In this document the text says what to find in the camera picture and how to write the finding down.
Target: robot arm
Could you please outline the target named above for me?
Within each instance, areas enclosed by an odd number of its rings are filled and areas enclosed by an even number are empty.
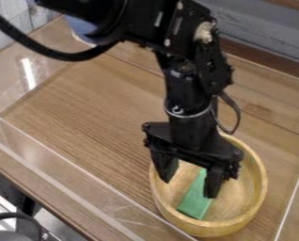
[[[165,110],[170,122],[143,125],[145,144],[161,178],[169,183],[179,160],[185,160],[207,169],[203,193],[217,198],[225,180],[238,178],[243,152],[218,131],[218,126],[225,129],[218,121],[218,97],[234,107],[239,119],[241,110],[225,94],[226,87],[233,84],[233,69],[226,63],[210,10],[194,0],[35,2],[70,15],[78,36],[96,44],[96,49],[84,52],[84,57],[79,53],[42,51],[42,46],[38,51],[35,45],[39,44],[28,44],[30,38],[19,38],[16,30],[0,22],[4,32],[12,33],[12,37],[40,54],[79,61],[98,56],[126,40],[153,49],[166,78]]]

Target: wooden bowl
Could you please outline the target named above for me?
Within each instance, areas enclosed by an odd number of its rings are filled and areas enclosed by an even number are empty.
[[[162,181],[154,165],[150,170],[153,195],[162,215],[178,228],[199,237],[221,237],[238,232],[255,217],[267,194],[267,172],[258,154],[243,141],[225,137],[246,152],[246,158],[241,178],[225,182],[205,220],[187,217],[177,210],[201,168],[181,162],[170,184]]]

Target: green block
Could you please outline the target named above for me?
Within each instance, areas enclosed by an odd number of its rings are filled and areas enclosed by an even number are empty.
[[[202,169],[178,207],[178,211],[181,213],[195,218],[197,220],[203,220],[213,202],[211,199],[203,196],[205,178],[206,169]]]

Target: green sponge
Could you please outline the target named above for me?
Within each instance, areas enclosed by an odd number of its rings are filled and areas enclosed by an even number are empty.
[[[197,220],[203,220],[213,202],[211,199],[203,196],[205,178],[206,169],[202,169],[178,207],[178,211],[181,213],[195,218]]]

